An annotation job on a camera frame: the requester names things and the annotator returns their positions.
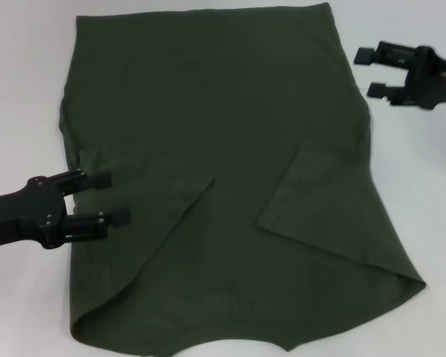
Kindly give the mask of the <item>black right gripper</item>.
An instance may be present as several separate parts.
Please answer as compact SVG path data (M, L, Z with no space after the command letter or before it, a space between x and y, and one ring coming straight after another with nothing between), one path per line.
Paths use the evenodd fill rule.
M367 97L385 98L392 106L405 106L408 100L426 110L434 110L438 104L446 103L446 59L431 47L419 46L415 49L379 42L377 48L360 47L354 64L379 64L394 68L412 66L407 73L405 87L371 83Z

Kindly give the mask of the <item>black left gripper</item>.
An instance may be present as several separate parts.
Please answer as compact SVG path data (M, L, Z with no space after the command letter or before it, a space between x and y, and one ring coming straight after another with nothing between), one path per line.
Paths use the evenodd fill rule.
M0 245L30 240L45 249L66 243L105 239L108 227L131 223L131 210L66 213L64 196L112 186L110 172L88 175L82 169L36 177L15 193L0 196Z

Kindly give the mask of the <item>dark green shirt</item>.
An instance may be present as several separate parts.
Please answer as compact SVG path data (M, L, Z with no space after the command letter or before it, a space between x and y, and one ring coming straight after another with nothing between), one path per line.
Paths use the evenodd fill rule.
M417 295L370 171L371 117L327 3L79 16L61 102L68 166L109 171L77 213L129 225L71 249L81 343L173 357L284 350Z

